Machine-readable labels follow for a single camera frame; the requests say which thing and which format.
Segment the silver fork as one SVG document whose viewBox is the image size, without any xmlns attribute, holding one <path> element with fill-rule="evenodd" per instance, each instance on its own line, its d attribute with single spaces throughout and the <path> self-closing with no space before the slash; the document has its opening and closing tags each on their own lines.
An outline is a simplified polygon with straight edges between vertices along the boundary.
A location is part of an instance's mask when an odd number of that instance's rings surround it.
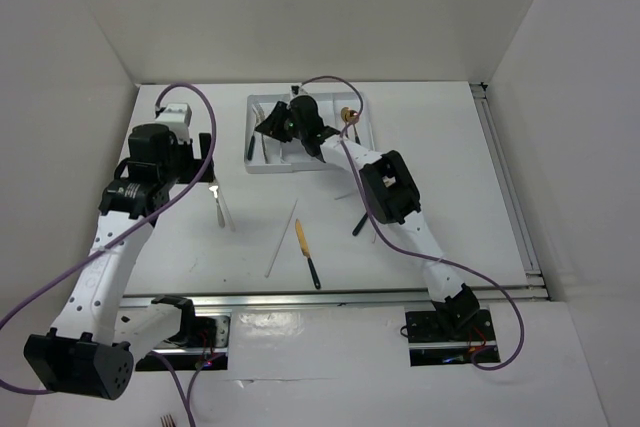
<svg viewBox="0 0 640 427">
<path fill-rule="evenodd" d="M 257 125 L 261 124 L 266 120 L 264 109 L 259 103 L 253 104 L 253 110 L 254 110 L 255 116 L 258 118 Z M 270 164 L 271 154 L 269 152 L 269 138 L 263 133 L 260 133 L 260 138 L 261 138 L 261 149 L 264 157 L 264 163 Z"/>
<path fill-rule="evenodd" d="M 224 228 L 226 226 L 226 221 L 225 221 L 224 212 L 222 209 L 219 186 L 215 182 L 212 182 L 209 185 L 209 191 L 211 192 L 216 204 L 216 216 L 217 216 L 218 226 L 220 228 Z"/>
</svg>

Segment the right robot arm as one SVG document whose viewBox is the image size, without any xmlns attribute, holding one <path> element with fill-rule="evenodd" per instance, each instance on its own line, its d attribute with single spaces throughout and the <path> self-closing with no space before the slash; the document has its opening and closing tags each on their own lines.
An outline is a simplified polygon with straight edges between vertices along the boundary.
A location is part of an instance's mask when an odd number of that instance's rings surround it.
<svg viewBox="0 0 640 427">
<path fill-rule="evenodd" d="M 340 131 L 324 123 L 312 96 L 299 94 L 260 116 L 255 131 L 281 143 L 297 140 L 310 157 L 357 174 L 369 219 L 382 233 L 392 234 L 405 255 L 419 261 L 438 331 L 448 339 L 460 338 L 479 311 L 479 301 L 445 262 L 403 157 L 395 150 L 366 147 L 356 133 L 357 118 L 356 112 L 349 113 Z"/>
</svg>

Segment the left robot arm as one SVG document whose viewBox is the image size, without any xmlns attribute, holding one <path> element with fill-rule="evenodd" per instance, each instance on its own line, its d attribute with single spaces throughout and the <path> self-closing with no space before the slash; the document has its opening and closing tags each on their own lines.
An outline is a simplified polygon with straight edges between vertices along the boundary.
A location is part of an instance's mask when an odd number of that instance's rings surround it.
<svg viewBox="0 0 640 427">
<path fill-rule="evenodd" d="M 171 189 L 213 178 L 212 136 L 202 133 L 199 141 L 196 158 L 185 126 L 150 123 L 129 134 L 129 155 L 102 193 L 90 260 L 49 331 L 30 335 L 24 346 L 46 390 L 116 400 L 157 345 L 184 346 L 196 337 L 195 308 L 184 297 L 160 295 L 136 317 L 119 308 L 158 217 L 174 200 Z"/>
</svg>

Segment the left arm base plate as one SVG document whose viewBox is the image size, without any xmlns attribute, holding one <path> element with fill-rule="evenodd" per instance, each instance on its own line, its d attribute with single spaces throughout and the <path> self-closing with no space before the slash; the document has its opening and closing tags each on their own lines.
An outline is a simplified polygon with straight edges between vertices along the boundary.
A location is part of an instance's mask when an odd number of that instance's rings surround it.
<svg viewBox="0 0 640 427">
<path fill-rule="evenodd" d="M 228 368 L 231 316 L 198 316 L 187 340 L 169 340 L 154 352 L 163 356 L 177 372 L 224 371 Z"/>
</svg>

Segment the gold spoon green handle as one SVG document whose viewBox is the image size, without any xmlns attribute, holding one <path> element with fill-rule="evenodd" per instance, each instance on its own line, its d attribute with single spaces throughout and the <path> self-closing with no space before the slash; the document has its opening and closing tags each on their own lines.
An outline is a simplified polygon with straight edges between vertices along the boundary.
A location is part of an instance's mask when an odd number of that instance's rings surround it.
<svg viewBox="0 0 640 427">
<path fill-rule="evenodd" d="M 348 124 L 353 117 L 353 110 L 348 107 L 343 107 L 340 111 L 341 119 L 345 124 Z"/>
<path fill-rule="evenodd" d="M 361 140 L 360 140 L 360 137 L 359 137 L 359 133 L 357 131 L 357 122 L 358 122 L 358 114 L 357 114 L 357 112 L 354 111 L 354 112 L 352 112 L 350 123 L 351 123 L 351 126 L 353 128 L 354 141 L 358 145 L 361 145 Z"/>
</svg>

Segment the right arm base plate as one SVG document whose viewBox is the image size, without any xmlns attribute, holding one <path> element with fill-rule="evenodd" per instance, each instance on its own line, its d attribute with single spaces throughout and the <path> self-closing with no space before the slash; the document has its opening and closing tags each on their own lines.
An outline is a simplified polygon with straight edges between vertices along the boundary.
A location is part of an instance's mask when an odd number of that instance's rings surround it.
<svg viewBox="0 0 640 427">
<path fill-rule="evenodd" d="M 412 367 L 471 364 L 473 354 L 477 354 L 479 364 L 501 362 L 491 315 L 486 309 L 456 334 L 444 331 L 434 311 L 406 312 L 405 320 L 400 335 L 408 341 Z"/>
</svg>

